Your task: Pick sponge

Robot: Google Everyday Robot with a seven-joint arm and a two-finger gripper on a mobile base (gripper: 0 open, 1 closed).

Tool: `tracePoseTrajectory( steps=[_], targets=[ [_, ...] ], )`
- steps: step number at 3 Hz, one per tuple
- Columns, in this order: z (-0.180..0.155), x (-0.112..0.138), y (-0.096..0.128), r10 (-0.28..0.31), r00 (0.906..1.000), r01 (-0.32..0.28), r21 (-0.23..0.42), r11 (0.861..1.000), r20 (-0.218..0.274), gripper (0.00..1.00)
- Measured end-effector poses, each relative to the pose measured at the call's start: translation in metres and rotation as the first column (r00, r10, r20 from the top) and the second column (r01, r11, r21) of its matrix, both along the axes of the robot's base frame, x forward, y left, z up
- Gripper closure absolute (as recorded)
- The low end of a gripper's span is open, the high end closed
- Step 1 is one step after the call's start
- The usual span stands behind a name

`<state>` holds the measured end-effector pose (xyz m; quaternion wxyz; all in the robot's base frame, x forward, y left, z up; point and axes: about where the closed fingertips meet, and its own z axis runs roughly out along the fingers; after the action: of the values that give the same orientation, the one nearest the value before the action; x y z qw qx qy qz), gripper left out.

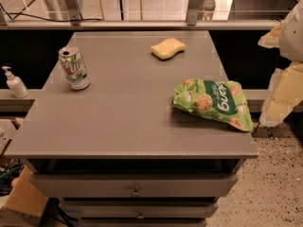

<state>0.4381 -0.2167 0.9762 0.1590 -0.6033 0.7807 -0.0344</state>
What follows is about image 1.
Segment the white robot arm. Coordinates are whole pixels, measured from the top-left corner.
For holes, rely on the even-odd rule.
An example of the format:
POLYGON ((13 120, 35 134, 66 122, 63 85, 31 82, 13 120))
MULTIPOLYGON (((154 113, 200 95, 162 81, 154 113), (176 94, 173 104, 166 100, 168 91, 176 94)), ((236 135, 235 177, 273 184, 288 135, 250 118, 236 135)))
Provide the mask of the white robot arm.
POLYGON ((290 62, 285 69, 275 69, 261 108, 260 124, 275 127, 303 101, 303 1, 262 36, 258 45, 278 48, 280 56, 290 62))

